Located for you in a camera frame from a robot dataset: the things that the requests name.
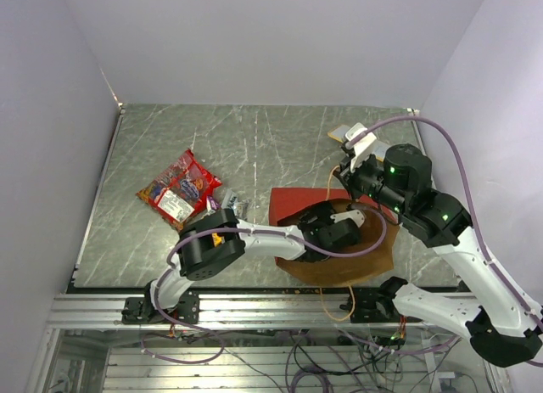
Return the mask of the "red brown paper bag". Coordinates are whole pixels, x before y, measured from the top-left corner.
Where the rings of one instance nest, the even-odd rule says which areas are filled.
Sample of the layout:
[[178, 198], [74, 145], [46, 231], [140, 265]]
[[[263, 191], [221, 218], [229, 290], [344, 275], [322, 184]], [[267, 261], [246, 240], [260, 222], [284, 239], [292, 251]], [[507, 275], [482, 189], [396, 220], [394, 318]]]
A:
[[361, 210], [366, 221], [358, 230], [334, 224], [321, 228], [306, 240], [324, 254], [308, 250], [293, 260], [277, 256], [278, 268], [319, 289], [352, 288], [394, 268], [393, 246], [400, 227], [389, 210], [379, 209], [366, 195], [354, 201], [339, 188], [273, 188], [268, 222], [277, 227], [297, 225], [303, 210], [313, 205], [331, 205], [335, 213]]

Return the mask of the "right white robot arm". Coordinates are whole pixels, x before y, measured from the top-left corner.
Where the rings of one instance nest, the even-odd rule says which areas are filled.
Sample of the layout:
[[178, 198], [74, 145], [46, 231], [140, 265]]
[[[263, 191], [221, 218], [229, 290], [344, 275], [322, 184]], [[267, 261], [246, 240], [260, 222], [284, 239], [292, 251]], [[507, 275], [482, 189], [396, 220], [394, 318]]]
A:
[[380, 319], [403, 315], [437, 325], [468, 340], [480, 357], [500, 368], [535, 359], [542, 348], [541, 305], [479, 245], [462, 203], [434, 189], [428, 156], [411, 144], [388, 148], [382, 161], [373, 153], [346, 149], [334, 175], [352, 199], [366, 195], [394, 212], [399, 224], [446, 261], [475, 297], [452, 300], [392, 277], [373, 302]]

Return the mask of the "large red snack bag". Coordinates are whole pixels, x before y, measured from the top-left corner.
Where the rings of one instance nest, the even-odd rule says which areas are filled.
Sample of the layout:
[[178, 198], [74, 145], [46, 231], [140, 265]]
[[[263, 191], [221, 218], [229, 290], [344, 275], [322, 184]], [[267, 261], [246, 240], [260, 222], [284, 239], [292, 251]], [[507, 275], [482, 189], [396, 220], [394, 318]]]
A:
[[203, 167], [191, 149], [186, 149], [136, 196], [180, 231], [205, 209], [207, 197], [221, 185], [220, 178]]

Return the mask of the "yellow m&m's packet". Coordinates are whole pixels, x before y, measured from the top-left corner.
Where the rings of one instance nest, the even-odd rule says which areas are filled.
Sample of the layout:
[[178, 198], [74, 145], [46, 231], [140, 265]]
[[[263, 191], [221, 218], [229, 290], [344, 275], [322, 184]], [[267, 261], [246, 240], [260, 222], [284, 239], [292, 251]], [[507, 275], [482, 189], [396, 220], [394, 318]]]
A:
[[218, 234], [218, 233], [212, 233], [212, 234], [211, 234], [211, 237], [212, 237], [213, 244], [214, 244], [215, 247], [218, 247], [219, 245], [225, 243], [224, 237], [221, 236], [221, 235]]

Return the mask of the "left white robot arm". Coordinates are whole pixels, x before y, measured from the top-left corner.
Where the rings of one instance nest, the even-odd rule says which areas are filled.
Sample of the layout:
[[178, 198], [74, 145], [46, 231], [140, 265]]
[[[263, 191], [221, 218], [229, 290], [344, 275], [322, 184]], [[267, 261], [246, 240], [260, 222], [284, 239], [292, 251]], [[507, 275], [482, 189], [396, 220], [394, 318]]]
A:
[[137, 318], [166, 321], [193, 283], [214, 277], [244, 256], [302, 262], [344, 256], [345, 248], [361, 242], [365, 220], [362, 211], [351, 206], [336, 211], [330, 201], [306, 208], [295, 225], [286, 227], [249, 223], [231, 209], [216, 211], [180, 232], [167, 256], [170, 270], [148, 284]]

